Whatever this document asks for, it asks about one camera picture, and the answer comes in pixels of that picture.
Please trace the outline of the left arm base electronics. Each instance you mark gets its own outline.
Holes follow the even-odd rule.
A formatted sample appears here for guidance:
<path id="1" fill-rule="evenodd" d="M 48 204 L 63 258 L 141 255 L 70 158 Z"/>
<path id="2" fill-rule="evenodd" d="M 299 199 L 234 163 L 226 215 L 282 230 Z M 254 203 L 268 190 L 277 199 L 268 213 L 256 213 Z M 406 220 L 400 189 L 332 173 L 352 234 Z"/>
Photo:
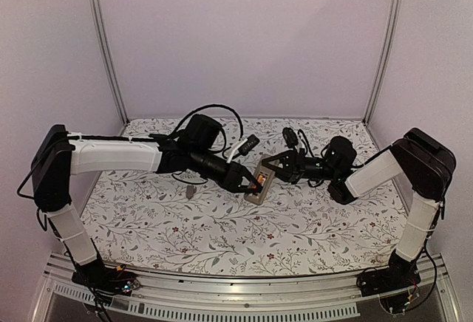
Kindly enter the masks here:
<path id="1" fill-rule="evenodd" d="M 125 264 L 107 267 L 99 259 L 85 265 L 75 264 L 72 281 L 104 295 L 130 296 L 140 288 L 137 275 L 128 271 Z"/>

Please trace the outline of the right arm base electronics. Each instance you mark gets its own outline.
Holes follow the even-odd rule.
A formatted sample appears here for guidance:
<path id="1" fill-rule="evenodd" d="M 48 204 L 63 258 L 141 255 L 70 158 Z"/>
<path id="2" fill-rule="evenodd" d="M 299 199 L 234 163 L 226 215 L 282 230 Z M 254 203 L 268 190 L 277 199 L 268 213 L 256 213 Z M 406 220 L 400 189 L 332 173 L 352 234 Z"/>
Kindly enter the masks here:
<path id="1" fill-rule="evenodd" d="M 418 285 L 421 277 L 417 268 L 403 274 L 389 267 L 366 268 L 356 279 L 356 286 L 363 297 L 377 296 L 385 312 L 391 315 L 402 314 L 418 297 Z"/>

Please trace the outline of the grey remote battery cover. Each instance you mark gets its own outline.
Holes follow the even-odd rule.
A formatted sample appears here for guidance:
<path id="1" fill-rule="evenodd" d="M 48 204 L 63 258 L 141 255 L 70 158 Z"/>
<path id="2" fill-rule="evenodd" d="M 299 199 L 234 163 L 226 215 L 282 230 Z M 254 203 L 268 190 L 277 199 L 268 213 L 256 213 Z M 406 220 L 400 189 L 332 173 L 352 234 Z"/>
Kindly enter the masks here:
<path id="1" fill-rule="evenodd" d="M 194 185 L 188 185 L 186 187 L 186 198 L 187 199 L 192 199 L 197 192 L 197 187 Z"/>

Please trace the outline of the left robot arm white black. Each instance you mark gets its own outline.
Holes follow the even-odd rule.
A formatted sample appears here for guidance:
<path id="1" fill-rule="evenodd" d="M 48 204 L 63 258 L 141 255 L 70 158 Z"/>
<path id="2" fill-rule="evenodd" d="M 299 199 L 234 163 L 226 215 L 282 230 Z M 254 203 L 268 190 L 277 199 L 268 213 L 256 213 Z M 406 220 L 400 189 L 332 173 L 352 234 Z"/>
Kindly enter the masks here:
<path id="1" fill-rule="evenodd" d="M 45 215 L 63 243 L 75 271 L 94 288 L 105 287 L 110 278 L 122 281 L 123 274 L 109 269 L 87 234 L 69 194 L 72 175 L 102 171 L 145 171 L 173 174 L 193 171 L 214 181 L 230 193 L 259 193 L 262 185 L 250 171 L 232 159 L 223 159 L 213 144 L 224 132 L 215 119 L 193 113 L 170 134 L 148 137 L 108 137 L 68 132 L 54 125 L 33 158 L 26 179 L 33 185 L 37 210 Z"/>

